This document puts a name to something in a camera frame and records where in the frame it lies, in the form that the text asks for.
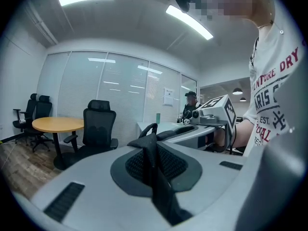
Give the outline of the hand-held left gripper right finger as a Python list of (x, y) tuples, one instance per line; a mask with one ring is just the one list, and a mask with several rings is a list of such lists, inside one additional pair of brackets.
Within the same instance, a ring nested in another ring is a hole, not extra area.
[(158, 142), (158, 231), (233, 231), (244, 201), (235, 192), (246, 159)]

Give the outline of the person's right hand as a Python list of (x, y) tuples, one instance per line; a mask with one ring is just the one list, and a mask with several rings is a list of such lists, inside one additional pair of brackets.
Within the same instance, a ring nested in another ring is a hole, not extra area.
[(225, 149), (225, 129), (219, 128), (213, 133), (206, 135), (205, 144), (207, 145), (206, 150), (222, 153)]

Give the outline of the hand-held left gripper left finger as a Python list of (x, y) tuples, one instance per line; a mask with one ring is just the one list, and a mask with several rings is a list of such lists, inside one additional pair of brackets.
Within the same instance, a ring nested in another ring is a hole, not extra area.
[(112, 163), (136, 152), (125, 146), (86, 157), (43, 185), (31, 203), (44, 210), (69, 183), (75, 182), (85, 187), (63, 225), (79, 231), (167, 231), (171, 225), (150, 198), (128, 195), (111, 177)]

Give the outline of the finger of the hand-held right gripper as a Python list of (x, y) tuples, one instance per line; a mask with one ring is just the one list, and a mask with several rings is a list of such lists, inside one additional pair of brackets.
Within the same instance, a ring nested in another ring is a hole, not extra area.
[(166, 130), (179, 130), (180, 132), (189, 132), (197, 129), (198, 127), (192, 124), (166, 124)]
[(192, 126), (192, 130), (168, 137), (164, 139), (163, 142), (174, 143), (177, 145), (204, 151), (207, 150), (207, 148), (210, 146), (210, 144), (205, 142), (206, 136), (213, 133), (215, 130), (215, 127)]

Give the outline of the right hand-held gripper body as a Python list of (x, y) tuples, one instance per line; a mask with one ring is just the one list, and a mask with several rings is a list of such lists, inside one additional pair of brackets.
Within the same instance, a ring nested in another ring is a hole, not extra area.
[(226, 138), (231, 138), (236, 121), (234, 107), (228, 95), (213, 98), (193, 111), (191, 124), (197, 130), (191, 133), (192, 138), (209, 135), (215, 130), (224, 128)]

